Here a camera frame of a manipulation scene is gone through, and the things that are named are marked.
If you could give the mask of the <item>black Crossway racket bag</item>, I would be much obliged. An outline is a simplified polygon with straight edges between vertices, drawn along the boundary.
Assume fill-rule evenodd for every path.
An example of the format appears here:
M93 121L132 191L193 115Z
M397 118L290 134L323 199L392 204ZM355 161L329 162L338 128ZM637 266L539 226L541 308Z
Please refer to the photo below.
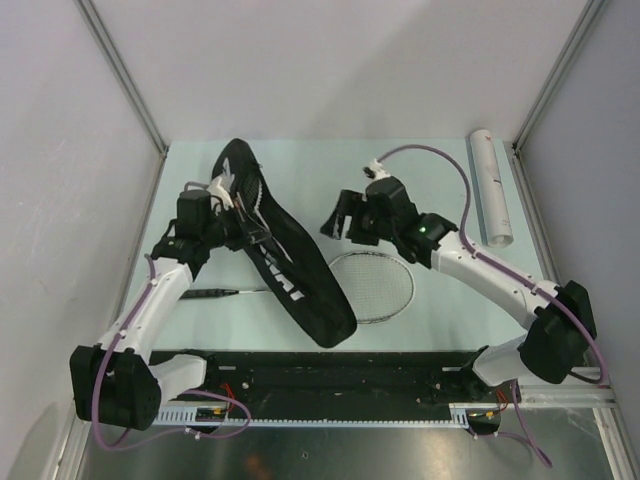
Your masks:
M300 328L332 348L357 329L355 314L317 244L272 196L249 144L231 140L212 170L239 212L265 239L244 252Z

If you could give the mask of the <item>black white badminton racket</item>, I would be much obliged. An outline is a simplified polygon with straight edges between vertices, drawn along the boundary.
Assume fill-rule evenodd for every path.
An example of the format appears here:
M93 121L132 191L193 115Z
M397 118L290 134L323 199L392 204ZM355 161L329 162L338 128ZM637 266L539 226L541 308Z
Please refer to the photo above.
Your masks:
M372 251L339 255L317 275L308 268L298 273L277 264L268 267L269 275L262 287L191 288L179 300L214 301L281 290L296 305L298 316L325 319L345 316L358 324L376 324L406 310L416 290L414 276L403 261Z

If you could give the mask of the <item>white shuttlecock tube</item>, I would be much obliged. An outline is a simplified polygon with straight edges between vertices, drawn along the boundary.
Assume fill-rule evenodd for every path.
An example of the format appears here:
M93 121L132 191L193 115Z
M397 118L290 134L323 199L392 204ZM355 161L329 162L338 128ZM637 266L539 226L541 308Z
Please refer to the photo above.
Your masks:
M514 238L493 137L486 129L476 129L469 135L469 144L485 244L490 248L506 248Z

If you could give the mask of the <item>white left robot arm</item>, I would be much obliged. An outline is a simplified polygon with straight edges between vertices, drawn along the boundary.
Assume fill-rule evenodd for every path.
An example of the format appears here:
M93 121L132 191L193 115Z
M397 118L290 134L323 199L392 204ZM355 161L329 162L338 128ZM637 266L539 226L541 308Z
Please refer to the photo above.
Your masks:
M175 218L145 257L148 273L132 306L95 345L79 346L70 357L78 418L143 431L164 404L187 391L202 400L214 397L221 376L213 355L184 350L151 364L153 347L211 251L237 251L261 238L221 179L186 187Z

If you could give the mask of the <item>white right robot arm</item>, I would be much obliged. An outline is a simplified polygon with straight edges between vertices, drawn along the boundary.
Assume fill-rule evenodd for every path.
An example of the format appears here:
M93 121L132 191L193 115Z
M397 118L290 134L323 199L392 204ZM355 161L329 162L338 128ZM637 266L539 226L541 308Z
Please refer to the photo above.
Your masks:
M575 367L593 347L597 330L587 289L533 280L475 246L460 226L436 213L421 213L395 177L373 181L364 192L343 190L320 229L357 245L391 243L411 264L452 277L508 313L525 335L485 346L464 366L463 393L484 401L497 386L531 374L558 385L577 378Z

